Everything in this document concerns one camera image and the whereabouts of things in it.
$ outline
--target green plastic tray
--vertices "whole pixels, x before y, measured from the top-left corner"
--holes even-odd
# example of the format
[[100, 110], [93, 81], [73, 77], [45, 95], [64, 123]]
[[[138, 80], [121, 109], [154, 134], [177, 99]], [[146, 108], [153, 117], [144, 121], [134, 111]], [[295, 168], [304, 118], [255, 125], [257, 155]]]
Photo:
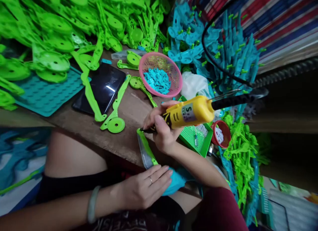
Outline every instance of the green plastic tray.
[[[179, 101], [186, 101], [185, 97], [181, 96]], [[194, 136], [195, 136], [195, 127], [185, 127], [183, 131], [181, 132], [179, 138], [193, 151], [199, 153], [204, 158], [206, 157], [206, 154], [208, 153], [209, 146], [211, 144], [211, 139], [213, 135], [212, 128], [205, 123], [205, 128], [208, 130], [208, 134], [206, 137], [204, 137], [203, 133], [200, 130], [196, 130], [196, 134], [198, 136], [198, 146], [195, 146], [194, 144]]]

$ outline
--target black shorts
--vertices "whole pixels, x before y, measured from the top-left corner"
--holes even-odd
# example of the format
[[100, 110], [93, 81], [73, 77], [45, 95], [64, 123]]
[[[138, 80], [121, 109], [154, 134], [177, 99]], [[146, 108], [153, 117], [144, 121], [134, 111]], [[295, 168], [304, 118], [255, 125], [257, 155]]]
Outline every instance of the black shorts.
[[[130, 174], [123, 171], [106, 170], [94, 175], [67, 177], [67, 178], [51, 178], [43, 174], [39, 193], [36, 197], [37, 203], [44, 203], [54, 199], [58, 199], [67, 195], [72, 195], [84, 191], [93, 190], [96, 186], [107, 187], [119, 183]], [[181, 222], [185, 213], [180, 205], [168, 196], [160, 197], [147, 212], [156, 214], [169, 222]]]

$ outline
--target bracelet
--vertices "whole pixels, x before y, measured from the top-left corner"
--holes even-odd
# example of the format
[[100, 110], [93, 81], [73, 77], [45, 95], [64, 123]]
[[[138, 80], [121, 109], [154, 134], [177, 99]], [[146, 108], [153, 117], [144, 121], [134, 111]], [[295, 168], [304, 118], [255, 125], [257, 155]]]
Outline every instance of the bracelet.
[[93, 189], [92, 195], [89, 199], [88, 210], [87, 210], [87, 220], [90, 224], [93, 224], [96, 221], [95, 217], [95, 205], [97, 200], [97, 195], [101, 186], [96, 186]]

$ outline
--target right hand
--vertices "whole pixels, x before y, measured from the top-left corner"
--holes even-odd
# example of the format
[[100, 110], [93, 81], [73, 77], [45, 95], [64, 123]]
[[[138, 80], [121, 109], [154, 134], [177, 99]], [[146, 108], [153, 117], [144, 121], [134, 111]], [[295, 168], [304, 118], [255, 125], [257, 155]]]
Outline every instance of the right hand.
[[176, 142], [183, 128], [171, 130], [161, 114], [164, 114], [168, 107], [178, 103], [178, 101], [171, 100], [161, 104], [160, 107], [152, 109], [143, 122], [144, 130], [155, 124], [157, 134], [153, 134], [153, 140], [155, 141], [157, 148], [167, 155], [170, 155], [173, 152], [173, 144]]
[[119, 183], [115, 191], [119, 209], [147, 209], [150, 207], [172, 182], [170, 177], [173, 170], [168, 169], [168, 166], [155, 165], [145, 172]]

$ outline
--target phone screen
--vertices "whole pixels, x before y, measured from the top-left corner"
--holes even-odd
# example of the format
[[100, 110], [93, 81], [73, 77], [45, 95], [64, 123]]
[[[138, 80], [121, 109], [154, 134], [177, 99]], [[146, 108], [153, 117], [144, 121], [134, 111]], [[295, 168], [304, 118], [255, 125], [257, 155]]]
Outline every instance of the phone screen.
[[[98, 70], [92, 72], [95, 75], [92, 77], [90, 86], [101, 114], [105, 114], [115, 100], [119, 88], [125, 81], [126, 74], [105, 63], [102, 63]], [[72, 107], [81, 112], [94, 115], [85, 96], [85, 88], [81, 91], [79, 98]]]

